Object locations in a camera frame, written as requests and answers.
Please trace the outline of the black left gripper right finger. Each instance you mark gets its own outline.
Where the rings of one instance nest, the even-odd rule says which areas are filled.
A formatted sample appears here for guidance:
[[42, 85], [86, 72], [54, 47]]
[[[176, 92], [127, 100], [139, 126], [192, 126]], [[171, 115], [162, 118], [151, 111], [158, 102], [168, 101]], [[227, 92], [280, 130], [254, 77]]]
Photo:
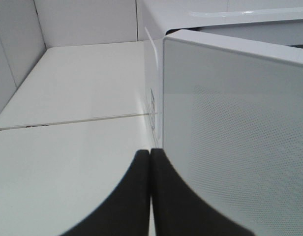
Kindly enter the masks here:
[[252, 236], [203, 201], [179, 176], [163, 149], [150, 153], [150, 188], [158, 236]]

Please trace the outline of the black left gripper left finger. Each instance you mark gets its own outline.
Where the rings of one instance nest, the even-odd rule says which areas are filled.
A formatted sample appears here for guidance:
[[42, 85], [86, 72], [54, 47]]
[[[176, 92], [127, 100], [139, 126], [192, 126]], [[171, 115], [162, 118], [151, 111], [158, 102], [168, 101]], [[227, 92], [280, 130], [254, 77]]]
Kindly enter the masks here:
[[113, 192], [64, 236], [147, 236], [150, 220], [148, 150], [138, 150]]

